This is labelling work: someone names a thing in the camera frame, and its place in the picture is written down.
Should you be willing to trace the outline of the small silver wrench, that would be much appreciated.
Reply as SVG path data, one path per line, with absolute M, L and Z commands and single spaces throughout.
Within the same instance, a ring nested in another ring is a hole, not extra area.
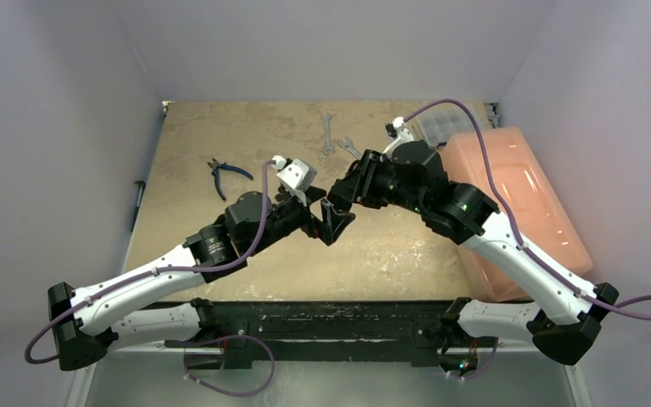
M 332 141 L 331 141 L 331 115 L 330 114 L 323 114 L 321 116 L 321 120 L 323 122 L 323 128 L 324 128 L 323 154 L 324 155 L 329 155 L 329 154 L 335 152 L 335 148 L 333 147 L 333 144 L 332 144 Z

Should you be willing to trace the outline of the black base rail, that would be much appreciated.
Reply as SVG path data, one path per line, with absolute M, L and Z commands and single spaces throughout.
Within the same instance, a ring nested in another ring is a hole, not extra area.
M 199 300 L 204 317 L 188 347 L 213 348 L 224 368 L 248 369 L 257 360 L 404 362 L 431 367 L 465 353 L 480 356 L 496 341 L 472 339 L 443 325 L 449 300 L 281 301 Z

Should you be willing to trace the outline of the clear plastic organizer box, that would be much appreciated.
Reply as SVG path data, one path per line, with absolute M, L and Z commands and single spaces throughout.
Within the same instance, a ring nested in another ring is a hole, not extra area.
M 451 103 L 442 103 L 418 114 L 409 126 L 432 148 L 443 147 L 455 135 L 475 131 L 468 114 Z

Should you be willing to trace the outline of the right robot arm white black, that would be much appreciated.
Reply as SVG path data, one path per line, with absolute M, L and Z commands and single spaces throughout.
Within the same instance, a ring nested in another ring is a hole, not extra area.
M 355 204 L 398 206 L 418 214 L 426 227 L 496 265 L 525 293 L 528 303 L 486 303 L 457 298 L 434 333 L 448 348 L 472 337 L 533 344 L 562 365 L 575 365 L 593 346 L 618 291 L 568 271 L 526 237 L 478 187 L 451 181 L 442 157 L 425 142 L 406 142 L 391 153 L 364 152 L 327 199 L 343 215 Z M 593 304 L 603 300 L 606 305 Z

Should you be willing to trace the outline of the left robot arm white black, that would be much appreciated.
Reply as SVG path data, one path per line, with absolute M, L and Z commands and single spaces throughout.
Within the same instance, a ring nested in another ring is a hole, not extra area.
M 108 351 L 157 341 L 214 343 L 219 324 L 206 300 L 170 308 L 156 303 L 172 293 L 215 282 L 248 265 L 258 254 L 295 231 L 333 244 L 354 221 L 353 199 L 310 187 L 304 196 L 284 188 L 276 203 L 246 192 L 222 215 L 161 257 L 105 282 L 47 290 L 49 325 L 61 371 L 76 371 Z

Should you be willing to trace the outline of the large silver wrench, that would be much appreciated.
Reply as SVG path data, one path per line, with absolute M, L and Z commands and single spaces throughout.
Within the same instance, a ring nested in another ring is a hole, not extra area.
M 361 159 L 362 153 L 354 146 L 353 140 L 350 137 L 345 137 L 344 140 L 339 139 L 338 145 L 351 153 L 356 159 Z

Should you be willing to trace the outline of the pink plastic toolbox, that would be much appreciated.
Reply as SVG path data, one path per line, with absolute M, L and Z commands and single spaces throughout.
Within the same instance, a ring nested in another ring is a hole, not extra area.
M 589 273 L 592 259 L 520 129 L 491 129 L 482 135 L 495 186 L 520 232 L 574 274 Z M 472 184 L 496 198 L 474 132 L 453 136 L 440 154 L 449 180 Z M 462 246 L 457 250 L 475 298 L 502 302 L 526 296 L 496 265 Z

